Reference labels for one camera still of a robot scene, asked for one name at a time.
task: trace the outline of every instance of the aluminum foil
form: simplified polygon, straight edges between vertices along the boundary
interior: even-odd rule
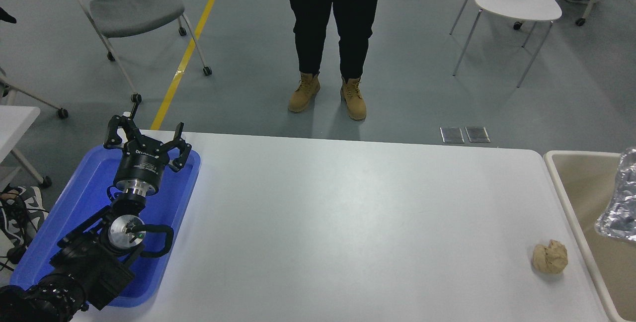
[[[616,189],[596,230],[603,236],[636,243],[636,147],[622,155],[616,173]]]

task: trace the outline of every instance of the sneaker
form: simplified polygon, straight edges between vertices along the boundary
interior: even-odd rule
[[[48,212],[37,186],[7,187],[0,193],[0,231],[15,247],[28,246]]]
[[[298,88],[289,98],[287,108],[292,112],[302,112],[309,105],[309,100],[320,91],[318,75],[300,73]]]
[[[360,121],[366,118],[366,104],[360,93],[360,78],[349,79],[347,82],[343,78],[340,95],[347,102],[347,113],[352,120]]]

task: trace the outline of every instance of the yellow work boot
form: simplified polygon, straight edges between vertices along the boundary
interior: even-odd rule
[[[360,93],[360,78],[349,79],[345,82],[342,79],[340,95],[347,101],[347,113],[352,120],[360,121],[366,118],[366,105]]]
[[[302,112],[309,105],[312,96],[320,91],[318,75],[300,73],[300,82],[296,91],[289,98],[288,109],[292,112]]]

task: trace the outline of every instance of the yellow floor line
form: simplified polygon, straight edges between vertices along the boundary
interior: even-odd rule
[[[207,21],[210,15],[210,11],[212,10],[214,1],[216,0],[207,0],[205,9],[203,10],[203,14],[201,14],[201,18],[199,19],[197,28],[195,29],[195,36],[197,37],[197,39],[200,37],[201,32],[203,31],[203,27],[205,26],[205,21]],[[155,116],[155,120],[153,121],[153,124],[150,126],[150,129],[157,130],[161,127],[161,123],[163,122],[163,119],[165,118],[165,114],[168,112],[170,103],[172,103],[172,99],[174,98],[174,94],[177,93],[177,87],[179,87],[179,83],[181,82],[183,73],[185,72],[186,67],[188,66],[188,62],[190,61],[190,58],[192,57],[192,53],[194,52],[194,50],[195,50],[195,41],[193,39],[190,39],[188,48],[186,49],[186,52],[183,54],[183,58],[181,59],[181,64],[179,64],[179,68],[177,68],[177,72],[174,74],[174,77],[172,78],[172,83],[170,84],[170,87],[168,88],[168,92],[165,93],[163,102],[161,103],[161,106],[159,107],[159,111],[157,111],[157,115]]]

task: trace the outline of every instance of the chair seat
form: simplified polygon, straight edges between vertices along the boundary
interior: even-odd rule
[[[92,0],[90,11],[105,37],[126,37],[170,23],[185,6],[181,0]]]
[[[475,0],[484,10],[518,20],[550,21],[561,17],[555,0]]]

